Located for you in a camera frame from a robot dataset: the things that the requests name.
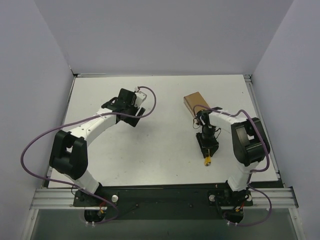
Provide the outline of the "yellow utility knife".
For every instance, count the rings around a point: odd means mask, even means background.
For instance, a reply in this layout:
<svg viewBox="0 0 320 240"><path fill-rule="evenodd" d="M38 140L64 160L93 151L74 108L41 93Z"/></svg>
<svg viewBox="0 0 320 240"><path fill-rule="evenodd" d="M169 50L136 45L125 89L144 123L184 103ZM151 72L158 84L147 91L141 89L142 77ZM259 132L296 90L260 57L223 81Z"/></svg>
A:
<svg viewBox="0 0 320 240"><path fill-rule="evenodd" d="M204 165L206 167L211 165L211 154L210 154L210 149L205 150L205 155L204 155Z"/></svg>

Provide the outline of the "brown cardboard express box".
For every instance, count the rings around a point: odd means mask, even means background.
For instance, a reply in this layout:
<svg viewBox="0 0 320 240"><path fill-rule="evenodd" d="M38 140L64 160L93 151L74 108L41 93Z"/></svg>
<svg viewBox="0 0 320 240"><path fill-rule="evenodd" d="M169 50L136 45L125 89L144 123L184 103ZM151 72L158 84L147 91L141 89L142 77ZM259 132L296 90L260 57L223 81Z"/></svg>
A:
<svg viewBox="0 0 320 240"><path fill-rule="evenodd" d="M210 107L198 91L184 96L183 103L193 117L196 116L197 112Z"/></svg>

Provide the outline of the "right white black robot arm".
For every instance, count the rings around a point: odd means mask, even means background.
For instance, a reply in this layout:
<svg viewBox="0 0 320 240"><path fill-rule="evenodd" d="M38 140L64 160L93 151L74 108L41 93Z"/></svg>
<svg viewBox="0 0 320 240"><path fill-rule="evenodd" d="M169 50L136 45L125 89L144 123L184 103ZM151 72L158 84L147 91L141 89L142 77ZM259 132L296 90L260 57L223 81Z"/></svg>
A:
<svg viewBox="0 0 320 240"><path fill-rule="evenodd" d="M193 119L201 126L196 134L205 164L219 148L215 133L223 130L231 134L233 154L237 169L226 183L233 192L247 190L253 173L265 172L270 167L270 144L261 120L243 109L231 114L220 107L197 104L193 108Z"/></svg>

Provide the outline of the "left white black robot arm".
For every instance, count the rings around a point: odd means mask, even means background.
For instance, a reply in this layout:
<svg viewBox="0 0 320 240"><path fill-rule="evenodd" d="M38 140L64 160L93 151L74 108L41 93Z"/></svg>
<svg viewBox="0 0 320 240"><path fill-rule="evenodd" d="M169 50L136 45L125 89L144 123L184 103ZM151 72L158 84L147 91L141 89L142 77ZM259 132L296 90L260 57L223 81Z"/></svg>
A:
<svg viewBox="0 0 320 240"><path fill-rule="evenodd" d="M100 183L88 170L88 146L106 129L123 121L132 127L146 111L141 107L147 95L138 88L122 88L118 96L101 105L94 119L69 130L56 133L49 159L49 166L67 176L75 185L86 190L84 199L92 206L101 203L103 194Z"/></svg>

